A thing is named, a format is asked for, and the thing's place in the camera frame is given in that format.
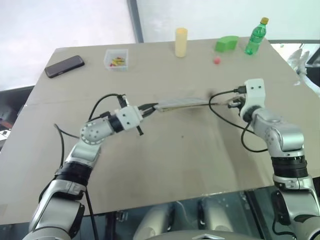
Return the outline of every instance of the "table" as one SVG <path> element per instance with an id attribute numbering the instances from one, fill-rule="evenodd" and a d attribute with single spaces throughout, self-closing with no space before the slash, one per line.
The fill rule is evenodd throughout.
<path id="1" fill-rule="evenodd" d="M 39 193 L 59 166 L 61 143 L 53 124 L 78 134 L 94 103 L 113 92 L 126 93 L 139 106 L 206 98 L 208 92 L 263 78 L 265 105 L 301 127 L 309 173 L 319 176 L 318 97 L 305 85 L 294 86 L 297 75 L 267 40 L 257 55 L 248 56 L 243 53 L 248 39 L 240 38 L 235 51 L 220 54 L 219 65 L 213 64 L 216 41 L 189 41 L 185 58 L 175 57 L 173 42 L 57 49 L 48 65 L 80 55 L 85 66 L 53 79 L 43 72 L 30 94 L 0 154 L 0 224 L 30 221 Z M 105 52 L 119 48 L 129 50 L 129 70 L 110 72 L 103 64 Z M 110 99 L 96 112 L 118 107 Z M 244 125 L 238 111 L 223 106 L 217 111 Z M 273 184 L 269 154 L 246 151 L 241 131 L 207 107 L 155 113 L 141 127 L 143 136 L 131 130 L 105 140 L 88 184 L 95 214 Z M 66 154 L 75 141 L 65 138 Z M 254 135 L 245 141 L 253 149 L 265 147 Z"/>

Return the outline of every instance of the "small red ball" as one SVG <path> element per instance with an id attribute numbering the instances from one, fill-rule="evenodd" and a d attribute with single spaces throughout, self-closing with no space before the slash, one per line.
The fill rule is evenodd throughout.
<path id="1" fill-rule="evenodd" d="M 219 56 L 215 57 L 213 60 L 214 64 L 219 64 L 221 62 L 221 58 Z"/>

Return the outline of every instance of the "green object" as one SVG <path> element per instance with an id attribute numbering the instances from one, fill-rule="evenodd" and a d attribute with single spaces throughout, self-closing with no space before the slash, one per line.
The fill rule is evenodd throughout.
<path id="1" fill-rule="evenodd" d="M 248 55 L 256 54 L 259 50 L 259 46 L 267 33 L 268 18 L 263 17 L 260 24 L 253 29 L 248 45 L 245 47 L 244 52 Z"/>
<path id="2" fill-rule="evenodd" d="M 221 53 L 227 50 L 234 50 L 236 48 L 238 38 L 238 36 L 221 37 L 215 44 L 215 50 Z"/>

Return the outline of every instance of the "plastic container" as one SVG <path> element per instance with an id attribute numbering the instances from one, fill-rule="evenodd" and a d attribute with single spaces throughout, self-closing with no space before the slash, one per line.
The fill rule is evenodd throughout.
<path id="1" fill-rule="evenodd" d="M 116 58 L 124 59 L 124 65 L 111 66 L 112 61 Z M 104 56 L 104 66 L 109 71 L 127 71 L 128 70 L 128 49 L 108 49 Z"/>
<path id="2" fill-rule="evenodd" d="M 268 24 L 268 21 L 269 19 L 267 17 L 263 17 L 260 24 L 253 29 L 250 40 L 244 51 L 246 54 L 254 55 L 258 52 L 260 44 L 267 33 L 266 25 Z"/>

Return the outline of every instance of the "clear plastic box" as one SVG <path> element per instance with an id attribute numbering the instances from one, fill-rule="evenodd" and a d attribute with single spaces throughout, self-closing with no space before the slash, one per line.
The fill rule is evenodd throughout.
<path id="1" fill-rule="evenodd" d="M 115 58 L 123 58 L 124 65 L 110 66 Z M 128 70 L 128 49 L 108 49 L 104 56 L 104 66 L 109 71 L 127 71 Z"/>

